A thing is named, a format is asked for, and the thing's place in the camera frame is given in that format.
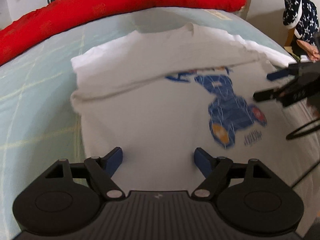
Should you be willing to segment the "white printed t-shirt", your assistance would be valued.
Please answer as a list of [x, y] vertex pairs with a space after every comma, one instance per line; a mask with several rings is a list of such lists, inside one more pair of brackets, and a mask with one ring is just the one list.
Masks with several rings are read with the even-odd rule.
[[85, 153], [121, 147], [113, 179], [124, 191], [193, 190], [200, 147], [236, 163], [256, 158], [287, 184], [319, 159], [319, 135], [286, 140], [310, 120], [305, 103], [257, 103], [266, 76], [291, 58], [224, 30], [188, 23], [129, 35], [72, 58]]

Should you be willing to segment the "pink cloth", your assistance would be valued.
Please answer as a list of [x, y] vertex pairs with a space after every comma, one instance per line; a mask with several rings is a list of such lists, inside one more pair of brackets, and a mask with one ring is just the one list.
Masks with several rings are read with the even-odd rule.
[[319, 51], [318, 48], [314, 45], [309, 44], [308, 42], [302, 41], [302, 40], [297, 40], [297, 44], [300, 48], [302, 48], [308, 58], [313, 61], [313, 62], [317, 62], [320, 60], [320, 55], [319, 55]]

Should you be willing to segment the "navy star patterned garment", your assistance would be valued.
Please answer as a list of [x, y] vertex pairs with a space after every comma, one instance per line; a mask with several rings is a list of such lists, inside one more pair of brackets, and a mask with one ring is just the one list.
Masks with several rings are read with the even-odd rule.
[[283, 25], [298, 40], [315, 45], [314, 34], [319, 31], [316, 5], [311, 0], [284, 0]]

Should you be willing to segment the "red quilt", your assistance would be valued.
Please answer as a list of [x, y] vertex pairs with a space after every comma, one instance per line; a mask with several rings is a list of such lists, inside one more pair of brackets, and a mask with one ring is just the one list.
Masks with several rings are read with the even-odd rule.
[[55, 0], [1, 30], [1, 64], [42, 41], [107, 16], [156, 7], [239, 11], [246, 0]]

